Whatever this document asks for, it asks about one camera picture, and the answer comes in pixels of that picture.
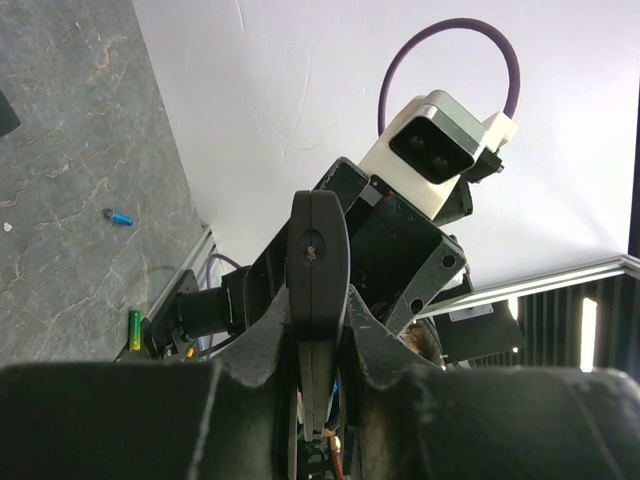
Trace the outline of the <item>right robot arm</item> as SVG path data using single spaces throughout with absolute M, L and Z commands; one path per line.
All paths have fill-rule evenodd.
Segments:
M 471 214 L 466 179 L 456 182 L 434 219 L 345 157 L 316 187 L 336 194 L 349 234 L 351 282 L 390 332 L 401 333 L 463 272 L 463 250 L 441 228 Z M 225 275 L 221 286 L 210 290 L 199 289 L 194 273 L 185 271 L 159 311 L 143 323 L 150 357 L 183 354 L 200 337 L 237 336 L 256 323 L 284 283 L 287 238 L 283 227 L 253 264 Z

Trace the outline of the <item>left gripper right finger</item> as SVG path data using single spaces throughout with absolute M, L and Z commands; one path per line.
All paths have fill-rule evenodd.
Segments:
M 356 290 L 340 357 L 349 479 L 635 479 L 639 386 L 571 368 L 442 369 Z

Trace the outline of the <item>black remote battery cover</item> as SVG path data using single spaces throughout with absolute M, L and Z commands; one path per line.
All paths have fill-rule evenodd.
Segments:
M 0 91 L 0 137 L 8 135 L 20 125 L 18 115 L 4 93 Z

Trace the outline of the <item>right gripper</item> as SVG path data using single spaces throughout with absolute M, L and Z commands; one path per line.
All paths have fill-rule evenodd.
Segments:
M 244 323 L 284 293 L 297 339 L 334 339 L 357 294 L 398 333 L 464 269 L 461 246 L 441 226 L 399 188 L 340 158 L 315 188 L 294 194 L 289 219 L 249 268 Z

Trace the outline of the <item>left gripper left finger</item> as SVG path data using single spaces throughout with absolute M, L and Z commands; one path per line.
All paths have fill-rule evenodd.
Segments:
M 281 290 L 205 362 L 48 362 L 1 371 L 5 479 L 285 479 Z

